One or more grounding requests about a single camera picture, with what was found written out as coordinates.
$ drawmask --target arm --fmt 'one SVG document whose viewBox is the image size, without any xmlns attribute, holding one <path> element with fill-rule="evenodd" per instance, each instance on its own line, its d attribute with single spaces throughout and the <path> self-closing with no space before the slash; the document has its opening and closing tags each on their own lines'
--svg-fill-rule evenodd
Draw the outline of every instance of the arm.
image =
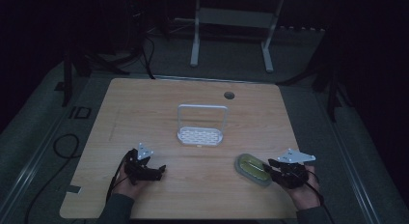
<svg viewBox="0 0 409 224">
<path fill-rule="evenodd" d="M 306 169 L 312 173 L 315 172 L 313 166 L 306 165 Z M 309 174 L 308 183 L 315 188 L 316 191 L 319 191 L 318 181 L 313 174 Z M 298 209 L 297 219 L 299 224 L 332 223 L 326 209 L 321 206 L 318 196 L 308 186 L 304 184 L 294 189 L 283 187 L 283 190 L 288 193 L 295 207 Z"/>
<path fill-rule="evenodd" d="M 96 221 L 96 224 L 129 223 L 133 204 L 148 183 L 149 182 L 140 181 L 137 182 L 136 185 L 133 185 L 127 178 L 124 167 L 121 167 L 120 175 L 112 190 L 112 195 L 99 219 Z"/>
</svg>

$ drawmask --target cable on floor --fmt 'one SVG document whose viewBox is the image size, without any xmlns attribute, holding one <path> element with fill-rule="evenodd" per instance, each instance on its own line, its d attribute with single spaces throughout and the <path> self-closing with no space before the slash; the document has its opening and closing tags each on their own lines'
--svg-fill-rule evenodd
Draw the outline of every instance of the cable on floor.
<svg viewBox="0 0 409 224">
<path fill-rule="evenodd" d="M 73 137 L 74 139 L 75 139 L 75 148 L 74 148 L 74 150 L 72 151 L 72 153 L 70 154 L 70 155 L 63 155 L 63 154 L 61 154 L 59 151 L 58 151 L 58 143 L 61 141 L 61 139 L 63 139 L 63 138 L 67 138 L 67 137 Z M 78 137 L 75 135 L 75 134 L 65 134 L 65 135 L 62 135 L 62 136 L 60 136 L 60 137 L 58 137 L 55 141 L 54 141 L 54 143 L 53 143 L 53 150 L 54 150 L 54 153 L 58 156 L 58 157 L 61 157 L 61 158 L 64 158 L 64 159 L 66 159 L 67 161 L 63 164 L 63 166 L 61 166 L 60 167 L 60 169 L 51 177 L 51 179 L 49 179 L 43 186 L 42 186 L 42 188 L 40 189 L 40 191 L 36 194 L 36 196 L 34 197 L 34 199 L 31 201 L 31 203 L 30 203 L 30 205 L 29 205 L 29 207 L 28 207 L 28 209 L 27 209 L 27 211 L 26 211 L 26 213 L 25 213 L 25 216 L 24 216 L 24 223 L 25 224 L 28 224 L 29 223 L 29 216 L 30 216 L 30 211 L 31 211 L 31 209 L 33 208 L 33 205 L 36 203 L 36 201 L 37 201 L 37 199 L 39 199 L 39 197 L 41 196 L 41 194 L 43 193 L 43 191 L 48 187 L 48 185 L 61 173 L 61 171 L 63 171 L 63 169 L 69 164 L 69 162 L 72 160 L 72 159 L 75 159 L 75 158 L 78 158 L 78 157 L 81 157 L 81 154 L 78 154 L 78 155 L 75 155 L 76 154 L 76 152 L 77 152 L 77 150 L 78 150 L 78 147 L 79 147 L 79 139 L 78 139 Z"/>
<path fill-rule="evenodd" d="M 147 54 L 146 54 L 146 52 L 145 52 L 145 49 L 142 47 L 142 54 L 143 54 L 143 56 L 144 56 L 145 64 L 142 63 L 142 62 L 141 62 L 141 63 L 142 63 L 142 66 L 144 66 L 145 69 L 147 70 L 147 74 L 148 74 L 148 76 L 150 77 L 150 79 L 155 79 L 155 77 L 153 76 L 153 74 L 152 74 L 152 72 L 151 72 L 151 70 L 150 70 L 150 62 L 151 62 L 151 60 L 152 60 L 152 56 L 153 56 L 153 52 L 154 52 L 154 42 L 153 42 L 150 38 L 148 38 L 148 37 L 146 37 L 146 39 L 147 39 L 148 41 L 150 41 L 150 43 L 151 43 L 151 45 L 152 45 L 152 51 L 151 51 L 151 53 L 150 53 L 149 58 L 147 58 Z"/>
</svg>

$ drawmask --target white stand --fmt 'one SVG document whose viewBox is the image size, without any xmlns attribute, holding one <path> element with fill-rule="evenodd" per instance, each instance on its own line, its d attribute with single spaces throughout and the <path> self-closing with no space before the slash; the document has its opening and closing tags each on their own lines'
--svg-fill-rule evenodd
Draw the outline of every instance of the white stand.
<svg viewBox="0 0 409 224">
<path fill-rule="evenodd" d="M 211 8 L 201 8 L 200 0 L 196 0 L 196 13 L 195 13 L 195 38 L 193 40 L 192 56 L 190 59 L 190 66 L 196 67 L 199 63 L 199 25 L 200 23 L 212 23 L 222 25 L 234 25 L 256 28 L 267 28 L 268 36 L 261 43 L 262 56 L 264 58 L 265 70 L 267 72 L 273 71 L 273 64 L 271 61 L 270 51 L 268 49 L 271 40 L 273 38 L 274 30 L 276 29 L 277 20 L 280 15 L 281 8 L 284 0 L 280 0 L 277 6 L 276 12 L 269 13 L 257 13 L 257 12 L 244 12 L 233 10 L 220 10 Z"/>
</svg>

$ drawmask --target green sponge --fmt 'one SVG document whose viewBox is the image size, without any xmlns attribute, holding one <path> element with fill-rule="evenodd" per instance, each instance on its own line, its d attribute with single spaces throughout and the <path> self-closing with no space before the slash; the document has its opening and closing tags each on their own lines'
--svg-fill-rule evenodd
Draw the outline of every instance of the green sponge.
<svg viewBox="0 0 409 224">
<path fill-rule="evenodd" d="M 239 174 L 251 181 L 262 186 L 268 186 L 272 180 L 270 174 L 264 171 L 262 164 L 266 163 L 250 154 L 241 154 L 235 160 L 234 167 Z"/>
</svg>

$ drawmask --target sleeve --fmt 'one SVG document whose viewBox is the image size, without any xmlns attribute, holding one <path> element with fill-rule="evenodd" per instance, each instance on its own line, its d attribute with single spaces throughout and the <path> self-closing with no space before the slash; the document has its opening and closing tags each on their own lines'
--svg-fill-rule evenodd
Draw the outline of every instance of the sleeve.
<svg viewBox="0 0 409 224">
<path fill-rule="evenodd" d="M 299 224 L 330 224 L 331 218 L 324 207 L 316 207 L 297 212 Z"/>
<path fill-rule="evenodd" d="M 133 207 L 133 199 L 118 193 L 114 193 L 105 205 L 96 224 L 127 224 Z"/>
</svg>

